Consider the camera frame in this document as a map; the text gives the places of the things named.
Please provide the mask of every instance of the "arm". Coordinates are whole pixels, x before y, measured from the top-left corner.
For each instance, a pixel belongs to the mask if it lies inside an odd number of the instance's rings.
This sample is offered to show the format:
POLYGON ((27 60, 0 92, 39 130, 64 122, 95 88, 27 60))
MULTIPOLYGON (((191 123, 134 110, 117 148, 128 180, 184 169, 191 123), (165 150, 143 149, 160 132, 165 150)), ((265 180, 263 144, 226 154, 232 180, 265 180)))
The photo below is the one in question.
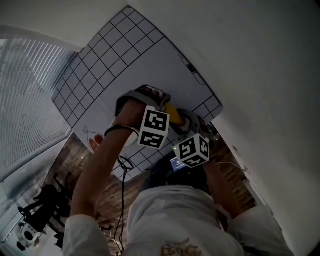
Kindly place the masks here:
MULTIPOLYGON (((144 104, 129 100, 113 124, 140 127, 145 108, 144 104)), ((117 129, 106 135, 75 186, 70 216, 87 215, 94 218, 116 160, 131 133, 130 130, 117 129)))
POLYGON ((215 161, 206 162, 203 168, 213 201, 221 205, 231 215, 232 219, 239 216, 242 209, 215 161))

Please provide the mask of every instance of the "yellow object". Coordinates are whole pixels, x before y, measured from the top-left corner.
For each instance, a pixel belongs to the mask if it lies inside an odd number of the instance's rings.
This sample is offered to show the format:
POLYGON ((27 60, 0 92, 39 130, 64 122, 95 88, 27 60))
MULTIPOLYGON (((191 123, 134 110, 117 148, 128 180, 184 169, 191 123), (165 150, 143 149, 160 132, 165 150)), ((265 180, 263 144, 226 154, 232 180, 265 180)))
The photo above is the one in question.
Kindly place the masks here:
POLYGON ((184 126, 186 121, 179 115, 177 109, 166 103, 164 112, 170 114, 170 122, 177 126, 184 126))

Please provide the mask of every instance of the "bracelet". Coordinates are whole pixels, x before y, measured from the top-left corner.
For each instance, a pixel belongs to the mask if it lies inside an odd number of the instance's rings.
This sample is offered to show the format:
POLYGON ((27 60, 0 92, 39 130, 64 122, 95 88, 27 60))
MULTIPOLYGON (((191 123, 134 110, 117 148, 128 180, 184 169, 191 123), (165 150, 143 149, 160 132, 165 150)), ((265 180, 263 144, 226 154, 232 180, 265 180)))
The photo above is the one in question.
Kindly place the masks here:
POLYGON ((106 130, 106 132, 104 133, 104 137, 106 137, 109 132, 111 132, 113 130, 117 130, 117 129, 130 130, 130 131, 136 133, 136 135, 139 137, 139 130, 137 130, 137 129, 133 128, 133 127, 130 127, 130 126, 127 126, 127 125, 121 125, 121 124, 114 125, 111 128, 109 128, 108 130, 106 130))

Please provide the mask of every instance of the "white shirt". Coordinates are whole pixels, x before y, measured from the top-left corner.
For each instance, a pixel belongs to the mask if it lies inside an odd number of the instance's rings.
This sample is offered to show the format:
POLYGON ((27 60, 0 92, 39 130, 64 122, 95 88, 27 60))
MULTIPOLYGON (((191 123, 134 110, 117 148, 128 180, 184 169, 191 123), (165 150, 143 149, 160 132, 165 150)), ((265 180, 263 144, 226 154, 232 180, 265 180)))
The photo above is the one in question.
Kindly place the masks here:
MULTIPOLYGON (((233 235, 237 237, 239 233, 237 234, 237 228, 234 226, 233 235)), ((249 234, 248 230, 249 228, 245 228, 244 233, 249 234)), ((242 231, 240 230, 238 238, 242 245, 246 245, 246 236, 244 239, 241 237, 242 231)), ((212 198, 205 192, 189 186, 161 186, 141 192, 130 208, 127 232, 128 242, 123 255, 245 255, 242 245, 219 228, 212 198)), ((279 245, 276 251, 281 250, 283 255, 292 255, 283 237, 279 237, 279 232, 276 236, 271 234, 270 230, 268 233, 262 234, 263 237, 265 235, 272 238, 267 239, 266 248, 273 247, 275 242, 279 245)), ((63 255, 110 255, 104 234, 92 217, 76 215, 67 220, 63 255)))

